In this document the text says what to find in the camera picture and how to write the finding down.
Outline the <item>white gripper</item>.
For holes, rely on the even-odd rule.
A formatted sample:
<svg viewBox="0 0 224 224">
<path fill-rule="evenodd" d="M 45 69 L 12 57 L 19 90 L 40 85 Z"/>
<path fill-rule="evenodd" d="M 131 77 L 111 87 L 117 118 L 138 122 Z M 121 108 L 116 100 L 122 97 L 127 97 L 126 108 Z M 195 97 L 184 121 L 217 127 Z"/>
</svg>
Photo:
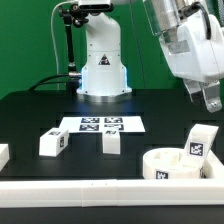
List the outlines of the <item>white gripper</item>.
<svg viewBox="0 0 224 224">
<path fill-rule="evenodd" d="M 217 112 L 222 109 L 218 80 L 224 78 L 224 34 L 214 15 L 209 20 L 210 40 L 198 12 L 177 28 L 176 41 L 166 43 L 160 36 L 159 42 L 172 74 L 184 79 L 191 102 L 199 104 L 203 97 L 207 110 Z"/>
</svg>

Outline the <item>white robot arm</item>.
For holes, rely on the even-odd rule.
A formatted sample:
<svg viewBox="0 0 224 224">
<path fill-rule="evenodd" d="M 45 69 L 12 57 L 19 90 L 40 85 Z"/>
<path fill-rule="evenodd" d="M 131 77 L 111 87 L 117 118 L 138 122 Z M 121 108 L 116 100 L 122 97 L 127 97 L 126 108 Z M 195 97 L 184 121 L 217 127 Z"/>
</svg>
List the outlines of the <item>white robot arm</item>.
<svg viewBox="0 0 224 224">
<path fill-rule="evenodd" d="M 120 26 L 107 13 L 126 0 L 78 0 L 76 12 L 86 26 L 87 62 L 78 93 L 112 98 L 131 91 L 120 56 Z M 202 97 L 210 112 L 222 108 L 224 29 L 204 0 L 143 0 L 154 35 L 172 74 L 181 78 L 191 100 Z"/>
</svg>

